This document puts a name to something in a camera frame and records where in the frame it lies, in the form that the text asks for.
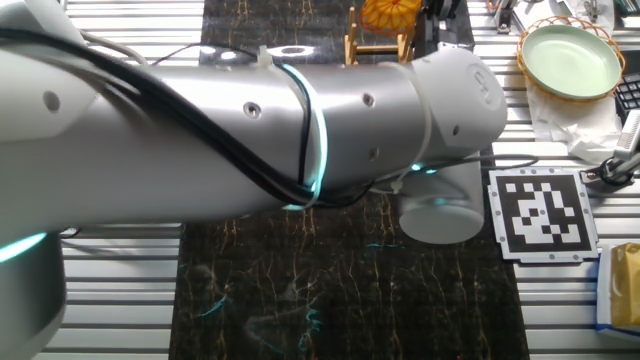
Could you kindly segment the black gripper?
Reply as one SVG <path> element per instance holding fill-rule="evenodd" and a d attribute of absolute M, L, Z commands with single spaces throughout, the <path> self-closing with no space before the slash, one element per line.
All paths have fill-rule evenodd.
<path fill-rule="evenodd" d="M 431 22 L 454 19 L 461 0 L 425 0 L 426 18 Z"/>

